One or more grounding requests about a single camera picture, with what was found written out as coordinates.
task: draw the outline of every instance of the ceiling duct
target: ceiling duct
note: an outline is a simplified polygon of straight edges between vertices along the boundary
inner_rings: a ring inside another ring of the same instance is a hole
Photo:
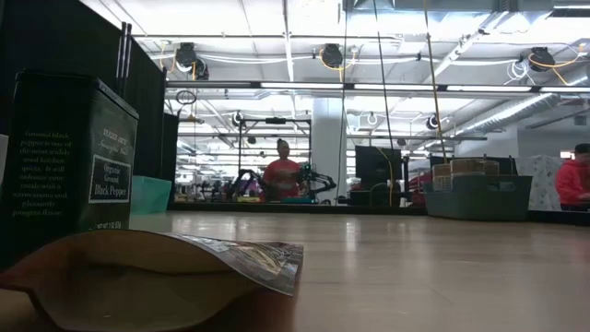
[[[576,70],[565,79],[570,86],[587,86],[589,83],[586,71],[587,66],[582,70]],[[559,106],[561,95],[559,93],[540,93],[521,101],[507,101],[504,104],[493,108],[476,119],[461,125],[457,128],[456,135],[467,135],[475,133],[487,134],[493,130],[513,124],[534,114],[542,113]]]
[[[373,10],[373,0],[343,0],[346,11]],[[377,10],[423,11],[423,0],[375,0]],[[494,12],[552,11],[553,0],[438,0],[431,1],[430,11]]]

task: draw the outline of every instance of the gray plastic bin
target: gray plastic bin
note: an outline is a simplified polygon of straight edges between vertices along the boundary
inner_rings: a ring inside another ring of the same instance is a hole
[[[532,176],[455,176],[451,191],[425,187],[426,209],[433,217],[525,220],[532,180]]]

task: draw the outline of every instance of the red shirt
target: red shirt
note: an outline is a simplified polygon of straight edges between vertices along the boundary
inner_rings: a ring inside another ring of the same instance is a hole
[[[582,205],[584,202],[578,197],[590,192],[590,167],[576,160],[567,160],[555,180],[563,205]]]
[[[266,167],[263,179],[277,190],[277,199],[298,197],[297,173],[299,164],[291,160],[275,160]]]

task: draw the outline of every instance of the person in red jacket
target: person in red jacket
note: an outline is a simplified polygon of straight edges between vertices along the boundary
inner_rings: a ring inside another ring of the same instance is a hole
[[[277,141],[278,160],[268,164],[263,179],[266,183],[266,200],[281,200],[287,197],[299,197],[300,188],[304,184],[298,184],[297,175],[300,171],[299,164],[289,160],[289,143],[279,139]]]
[[[561,209],[583,211],[590,209],[590,144],[575,147],[575,160],[567,160],[557,172],[556,189]]]

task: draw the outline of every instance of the table surface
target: table surface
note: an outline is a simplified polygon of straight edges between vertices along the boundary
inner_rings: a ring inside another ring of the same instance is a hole
[[[135,217],[131,225],[304,244],[293,298],[253,295],[198,330],[549,332],[590,326],[587,228],[230,212]],[[0,297],[0,326],[12,320],[18,328],[11,330],[41,330],[26,297]],[[247,318],[241,305],[251,309]]]

